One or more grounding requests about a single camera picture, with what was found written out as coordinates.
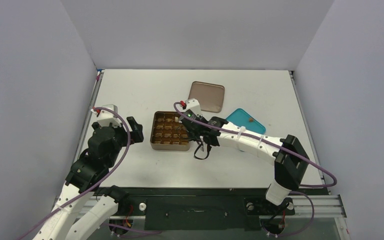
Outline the gold cookie tin box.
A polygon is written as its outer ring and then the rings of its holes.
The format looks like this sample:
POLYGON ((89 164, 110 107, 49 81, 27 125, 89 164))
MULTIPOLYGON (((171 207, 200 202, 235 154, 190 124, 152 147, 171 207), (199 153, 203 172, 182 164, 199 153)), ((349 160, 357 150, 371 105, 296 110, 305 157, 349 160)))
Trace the gold cookie tin box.
POLYGON ((150 145, 156 151, 186 152, 191 144, 186 128, 175 117, 175 111, 156 111, 153 116, 150 145))

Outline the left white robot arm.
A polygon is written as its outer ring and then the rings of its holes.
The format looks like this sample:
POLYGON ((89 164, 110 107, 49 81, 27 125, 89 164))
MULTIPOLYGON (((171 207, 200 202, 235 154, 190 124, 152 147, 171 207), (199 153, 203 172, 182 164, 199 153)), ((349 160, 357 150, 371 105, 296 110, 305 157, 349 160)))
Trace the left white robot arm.
POLYGON ((129 147, 144 140, 143 126, 129 116, 100 113, 92 125, 93 133, 87 148, 72 164, 62 191, 51 213, 40 222, 36 240, 86 240, 111 215, 123 215, 129 209, 129 193, 113 185, 107 188, 98 203, 77 219, 87 201, 99 190, 129 147))

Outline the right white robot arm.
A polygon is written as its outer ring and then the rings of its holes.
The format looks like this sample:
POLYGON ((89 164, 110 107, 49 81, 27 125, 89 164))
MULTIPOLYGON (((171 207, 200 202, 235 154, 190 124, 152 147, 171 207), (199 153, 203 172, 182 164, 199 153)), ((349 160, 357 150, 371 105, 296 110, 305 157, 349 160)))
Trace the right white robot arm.
POLYGON ((206 120, 191 110, 181 115, 179 122, 186 128, 188 136, 202 140, 208 151, 212 147, 233 148, 274 167, 273 181, 262 199, 262 207, 267 213, 276 213, 289 193, 300 187, 309 158, 295 136, 289 134, 281 138, 258 134, 220 117, 206 120))

